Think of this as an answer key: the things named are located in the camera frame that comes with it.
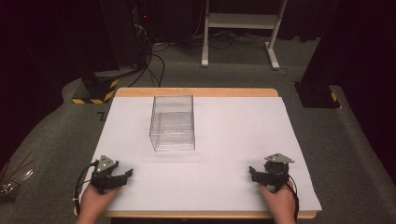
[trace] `black and yellow hazard tape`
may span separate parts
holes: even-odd
[[[116,89],[117,84],[119,83],[118,79],[112,80],[111,82],[102,86],[95,97],[92,96],[74,96],[72,97],[72,101],[74,104],[83,105],[83,104],[106,104],[110,101],[111,97],[114,95],[114,91]]]

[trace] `stand leg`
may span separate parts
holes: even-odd
[[[204,45],[202,49],[202,67],[209,66],[209,47],[207,45],[207,37],[209,33],[209,0],[206,0],[206,9],[205,9],[205,33],[204,33]]]
[[[274,70],[279,70],[279,68],[280,68],[279,63],[277,62],[277,58],[275,56],[274,44],[275,44],[277,32],[279,31],[280,23],[282,22],[283,12],[285,11],[287,3],[288,3],[288,0],[282,0],[282,3],[280,4],[280,9],[277,13],[274,30],[271,34],[271,40],[270,40],[270,42],[265,42],[265,48],[267,49],[268,56],[271,61],[271,65]]]

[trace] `robotic hand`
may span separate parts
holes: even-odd
[[[289,163],[294,160],[276,153],[265,158],[267,162],[264,164],[266,173],[257,172],[253,167],[249,166],[251,180],[265,186],[271,185],[278,191],[282,185],[289,181]]]

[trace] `black base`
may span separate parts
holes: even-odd
[[[303,107],[340,108],[337,97],[329,87],[317,87],[300,82],[294,83]]]
[[[99,80],[95,87],[88,87],[82,81],[72,97],[75,104],[106,104],[114,94],[118,79]]]

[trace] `metal bracket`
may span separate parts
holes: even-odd
[[[294,163],[294,160],[292,160],[291,158],[284,156],[280,153],[276,153],[274,155],[267,156],[267,157],[265,157],[265,159],[268,161],[272,161],[272,162]]]

